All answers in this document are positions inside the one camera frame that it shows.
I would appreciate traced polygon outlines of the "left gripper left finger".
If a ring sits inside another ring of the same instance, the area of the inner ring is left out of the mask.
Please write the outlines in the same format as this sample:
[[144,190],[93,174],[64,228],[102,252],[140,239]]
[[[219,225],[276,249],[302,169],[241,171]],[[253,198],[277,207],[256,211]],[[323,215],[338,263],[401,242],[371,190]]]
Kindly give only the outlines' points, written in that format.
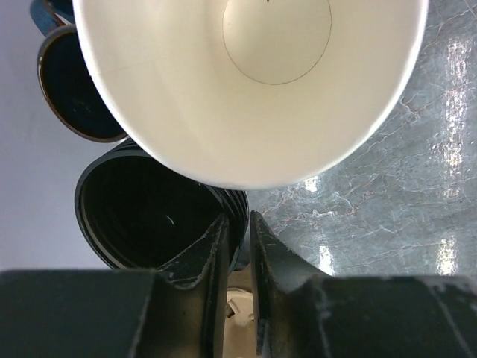
[[228,275],[225,215],[161,273],[156,356],[221,357]]

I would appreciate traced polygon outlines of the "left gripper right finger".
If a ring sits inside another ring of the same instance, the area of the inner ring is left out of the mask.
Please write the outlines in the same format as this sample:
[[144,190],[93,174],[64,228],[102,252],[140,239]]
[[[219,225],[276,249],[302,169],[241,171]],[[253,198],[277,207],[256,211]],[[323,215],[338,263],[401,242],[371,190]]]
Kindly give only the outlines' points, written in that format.
[[250,214],[256,350],[264,357],[333,357],[326,323],[334,280],[277,238],[262,214]]

